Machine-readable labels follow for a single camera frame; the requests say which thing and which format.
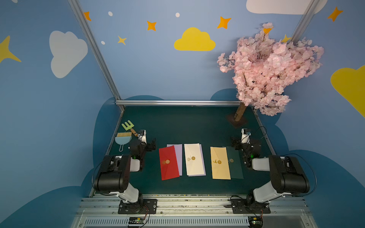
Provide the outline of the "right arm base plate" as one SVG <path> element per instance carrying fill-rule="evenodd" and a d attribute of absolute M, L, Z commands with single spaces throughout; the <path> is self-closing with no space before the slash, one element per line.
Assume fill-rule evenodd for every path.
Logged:
<path fill-rule="evenodd" d="M 257 203 L 247 205 L 245 199 L 230 199 L 234 214 L 271 214 L 271 209 L 267 203 Z"/>

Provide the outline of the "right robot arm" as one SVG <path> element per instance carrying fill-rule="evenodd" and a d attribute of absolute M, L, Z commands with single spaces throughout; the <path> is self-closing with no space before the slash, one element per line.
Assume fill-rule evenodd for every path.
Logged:
<path fill-rule="evenodd" d="M 250 191 L 244 206 L 256 213 L 268 207 L 270 201 L 285 196 L 307 194 L 310 182 L 296 157 L 270 155 L 260 158 L 261 146 L 249 136 L 232 138 L 232 147 L 242 152 L 243 163 L 249 170 L 270 173 L 270 181 Z"/>

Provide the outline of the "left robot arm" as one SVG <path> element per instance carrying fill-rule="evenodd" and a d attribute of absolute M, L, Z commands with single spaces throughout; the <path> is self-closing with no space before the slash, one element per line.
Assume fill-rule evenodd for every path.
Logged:
<path fill-rule="evenodd" d="M 118 214 L 156 214 L 157 200 L 144 199 L 142 193 L 130 183 L 130 173 L 140 172 L 145 165 L 147 152 L 156 149 L 156 139 L 150 143 L 132 141 L 130 154 L 106 155 L 100 165 L 93 188 L 104 195 L 115 195 L 121 201 Z"/>

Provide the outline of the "red envelope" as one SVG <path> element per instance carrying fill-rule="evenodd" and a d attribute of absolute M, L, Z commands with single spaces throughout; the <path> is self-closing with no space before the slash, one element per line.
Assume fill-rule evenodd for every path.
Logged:
<path fill-rule="evenodd" d="M 160 148 L 159 160 L 163 181 L 180 177 L 174 146 Z"/>

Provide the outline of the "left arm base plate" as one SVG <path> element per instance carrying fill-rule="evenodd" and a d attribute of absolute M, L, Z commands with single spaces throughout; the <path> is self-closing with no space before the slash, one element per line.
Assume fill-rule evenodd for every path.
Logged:
<path fill-rule="evenodd" d="M 136 203 L 124 203 L 120 201 L 118 214 L 156 214 L 157 199 L 143 199 Z"/>

